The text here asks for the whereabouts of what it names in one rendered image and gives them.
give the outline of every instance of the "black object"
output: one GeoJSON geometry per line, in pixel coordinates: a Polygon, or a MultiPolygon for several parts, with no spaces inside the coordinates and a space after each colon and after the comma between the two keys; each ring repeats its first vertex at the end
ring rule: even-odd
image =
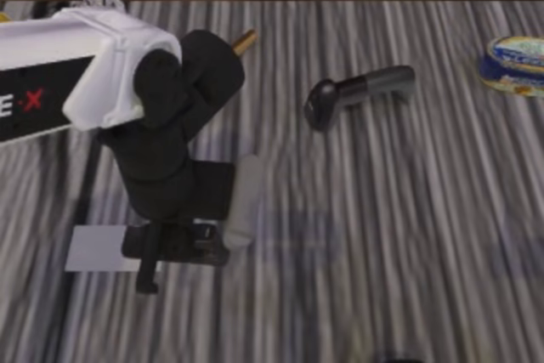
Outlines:
{"type": "Polygon", "coordinates": [[[0,71],[0,143],[69,126],[62,106],[92,60],[0,71]]]}
{"type": "Polygon", "coordinates": [[[141,259],[136,290],[156,293],[157,261],[224,265],[229,257],[214,225],[226,219],[235,179],[231,163],[193,161],[187,144],[245,81],[232,47],[209,31],[181,39],[183,64],[151,51],[134,75],[143,119],[101,130],[116,158],[129,201],[145,227],[128,227],[125,257],[141,259]]]}
{"type": "Polygon", "coordinates": [[[304,104],[304,116],[310,127],[319,132],[329,130],[340,110],[365,98],[393,94],[403,102],[414,92],[416,74],[408,65],[373,71],[341,82],[326,79],[318,82],[304,104]]]}

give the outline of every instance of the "blue container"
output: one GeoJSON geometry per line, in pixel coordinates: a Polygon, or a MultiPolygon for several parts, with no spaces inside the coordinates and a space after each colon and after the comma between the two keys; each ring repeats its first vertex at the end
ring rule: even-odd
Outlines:
{"type": "Polygon", "coordinates": [[[544,97],[544,37],[502,37],[490,42],[480,79],[511,94],[544,97]]]}

